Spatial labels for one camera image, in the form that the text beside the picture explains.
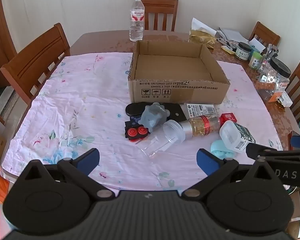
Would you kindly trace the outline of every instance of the wall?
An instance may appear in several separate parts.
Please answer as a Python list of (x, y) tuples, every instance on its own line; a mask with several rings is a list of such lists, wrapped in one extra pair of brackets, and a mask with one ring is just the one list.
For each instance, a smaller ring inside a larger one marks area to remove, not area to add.
[[(179, 0), (177, 32), (188, 32), (193, 17), (212, 28), (237, 29), (249, 37), (260, 0)], [(69, 44), (82, 34), (129, 28), (133, 0), (2, 0), (7, 24), (16, 50), (60, 22)]]
[(258, 20), (281, 36), (278, 59), (293, 71), (300, 62), (300, 0), (262, 0)]

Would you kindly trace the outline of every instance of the clear plastic cup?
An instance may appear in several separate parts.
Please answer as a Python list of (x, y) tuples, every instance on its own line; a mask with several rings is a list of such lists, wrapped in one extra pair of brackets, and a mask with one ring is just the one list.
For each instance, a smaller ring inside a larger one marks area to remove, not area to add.
[(182, 143), (185, 139), (182, 126), (174, 120), (168, 120), (136, 145), (146, 156), (152, 157), (157, 151), (166, 151), (171, 145)]

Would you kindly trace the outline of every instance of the wooden table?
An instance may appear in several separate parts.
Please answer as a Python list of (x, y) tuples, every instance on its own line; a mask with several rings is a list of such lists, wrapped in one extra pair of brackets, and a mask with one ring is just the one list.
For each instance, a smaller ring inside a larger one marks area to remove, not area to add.
[[(144, 31), (145, 41), (188, 41), (187, 33), (175, 33), (165, 31)], [(70, 48), (71, 55), (98, 52), (132, 52), (134, 42), (129, 39), (129, 31), (107, 31), (86, 33), (82, 35)], [(221, 43), (217, 42), (214, 49), (209, 49), (216, 60), (231, 62), (241, 65), (252, 82), (256, 82), (257, 72), (248, 66), (247, 61), (238, 60), (233, 55), (221, 49)], [(266, 107), (272, 117), (274, 126), (278, 132), (282, 147), (288, 150), (288, 134), (294, 130), (300, 134), (297, 121), (290, 108), (283, 109), (277, 103), (268, 103)]]

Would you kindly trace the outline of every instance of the tablecloth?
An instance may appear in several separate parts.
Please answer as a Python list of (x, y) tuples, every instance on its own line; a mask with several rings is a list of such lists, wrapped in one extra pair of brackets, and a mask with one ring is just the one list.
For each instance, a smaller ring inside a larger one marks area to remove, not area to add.
[[(19, 176), (30, 160), (54, 164), (95, 147), (100, 151), (100, 163), (89, 176), (114, 191), (182, 191), (205, 178), (196, 153), (199, 148), (209, 150), (220, 138), (218, 133), (184, 141), (158, 152), (153, 159), (125, 138), (131, 58), (131, 53), (65, 57), (32, 102), (2, 167)], [(271, 116), (244, 69), (237, 64), (219, 64), (231, 85), (223, 103), (216, 106), (218, 114), (234, 113), (257, 143), (282, 150)], [(253, 163), (243, 154), (236, 159)]]

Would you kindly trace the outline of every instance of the water bottle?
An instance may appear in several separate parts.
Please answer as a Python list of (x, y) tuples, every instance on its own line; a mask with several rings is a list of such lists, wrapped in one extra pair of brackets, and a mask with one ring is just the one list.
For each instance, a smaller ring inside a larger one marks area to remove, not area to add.
[(141, 0), (134, 0), (130, 10), (130, 40), (138, 41), (143, 38), (145, 7)]

